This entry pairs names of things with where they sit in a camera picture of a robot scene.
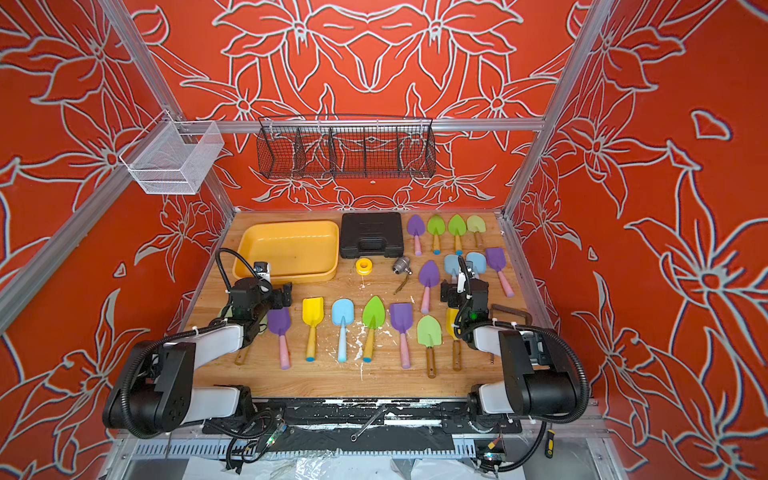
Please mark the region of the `purple square shovel pink handle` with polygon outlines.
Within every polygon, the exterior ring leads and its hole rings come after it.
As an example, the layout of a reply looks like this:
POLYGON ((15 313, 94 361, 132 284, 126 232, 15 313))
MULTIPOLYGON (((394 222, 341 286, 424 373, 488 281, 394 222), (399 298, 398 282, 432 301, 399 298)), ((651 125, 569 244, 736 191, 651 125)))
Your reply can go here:
POLYGON ((504 249, 501 247, 487 248, 485 250, 485 256, 487 265, 496 272, 500 286, 504 291, 505 296, 507 298, 513 297, 515 295, 514 290, 504 274, 504 269, 506 267, 506 256, 504 249))

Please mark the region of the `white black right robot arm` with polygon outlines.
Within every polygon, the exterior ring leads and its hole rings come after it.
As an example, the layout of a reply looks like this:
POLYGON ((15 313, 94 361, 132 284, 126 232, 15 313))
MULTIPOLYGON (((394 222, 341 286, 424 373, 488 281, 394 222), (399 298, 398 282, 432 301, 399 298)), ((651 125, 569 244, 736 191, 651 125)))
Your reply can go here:
POLYGON ((509 312, 520 323, 494 319, 501 310, 488 303, 489 284, 459 256, 449 270, 455 280, 441 283, 441 301, 454 313, 446 322, 455 340, 498 358, 503 378, 477 384, 468 394, 468 414, 508 415, 553 424, 578 420, 587 410, 590 386, 574 350, 554 330, 534 326, 527 311, 509 312))

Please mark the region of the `pink handled tool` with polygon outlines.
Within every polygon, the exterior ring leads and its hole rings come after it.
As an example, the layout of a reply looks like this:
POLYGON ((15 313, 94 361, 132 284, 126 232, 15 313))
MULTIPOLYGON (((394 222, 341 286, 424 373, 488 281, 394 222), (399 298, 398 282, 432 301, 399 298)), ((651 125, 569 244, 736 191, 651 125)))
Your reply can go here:
POLYGON ((419 271, 419 282, 424 287, 421 313, 427 315, 431 308, 431 289, 440 283, 440 273, 434 260, 428 260, 419 271))

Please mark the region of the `small green shovel wooden handle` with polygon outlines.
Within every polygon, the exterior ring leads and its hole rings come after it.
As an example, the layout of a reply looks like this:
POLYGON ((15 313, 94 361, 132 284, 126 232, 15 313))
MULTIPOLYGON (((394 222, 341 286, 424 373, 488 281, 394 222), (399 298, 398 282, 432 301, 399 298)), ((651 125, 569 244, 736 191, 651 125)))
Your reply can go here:
POLYGON ((381 328, 386 320, 386 308, 379 296, 373 296, 365 305, 362 321, 367 328, 367 337, 363 351, 363 361, 370 363, 373 360, 375 331, 381 328))

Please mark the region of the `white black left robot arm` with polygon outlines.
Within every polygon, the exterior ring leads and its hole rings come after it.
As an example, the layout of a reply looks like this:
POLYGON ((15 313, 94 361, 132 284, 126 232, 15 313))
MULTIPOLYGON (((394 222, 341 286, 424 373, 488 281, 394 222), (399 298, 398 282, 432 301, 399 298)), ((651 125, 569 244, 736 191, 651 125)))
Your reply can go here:
POLYGON ((269 263, 233 256, 248 274, 224 281, 228 299, 218 317, 132 348, 103 409, 106 428, 150 439, 202 424, 235 440, 255 440, 271 429, 273 413, 256 409, 248 387, 194 385, 200 367, 248 348, 265 331, 268 314, 292 303, 291 284, 274 286, 269 263))

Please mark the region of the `blue shovel white handle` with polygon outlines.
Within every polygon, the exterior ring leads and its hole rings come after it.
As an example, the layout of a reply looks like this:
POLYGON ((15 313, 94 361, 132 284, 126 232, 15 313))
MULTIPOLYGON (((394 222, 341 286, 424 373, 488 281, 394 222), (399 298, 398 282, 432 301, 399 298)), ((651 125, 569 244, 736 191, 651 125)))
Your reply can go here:
POLYGON ((350 299, 339 299, 332 305, 332 322, 339 327, 337 360, 347 361, 347 327, 354 322, 354 303, 350 299))

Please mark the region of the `purple shovel blade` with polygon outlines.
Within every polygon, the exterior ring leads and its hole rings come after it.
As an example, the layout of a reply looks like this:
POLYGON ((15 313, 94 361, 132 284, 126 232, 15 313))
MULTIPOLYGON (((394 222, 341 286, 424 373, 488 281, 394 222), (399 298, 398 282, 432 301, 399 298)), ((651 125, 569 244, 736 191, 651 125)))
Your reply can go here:
POLYGON ((267 325, 269 331, 278 337, 280 367, 282 370, 288 370, 291 363, 286 334, 291 326, 290 309, 284 307, 270 310, 267 314, 267 325))

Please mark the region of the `yellow shovel yellow handle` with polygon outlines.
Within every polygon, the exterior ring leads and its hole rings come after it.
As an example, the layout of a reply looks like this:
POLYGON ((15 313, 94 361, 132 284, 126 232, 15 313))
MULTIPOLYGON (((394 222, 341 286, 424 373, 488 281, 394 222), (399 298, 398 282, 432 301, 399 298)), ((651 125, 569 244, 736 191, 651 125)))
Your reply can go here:
POLYGON ((308 362, 316 359, 317 327, 324 319, 324 299, 322 297, 305 298, 302 301, 302 320, 309 326, 305 352, 308 362))

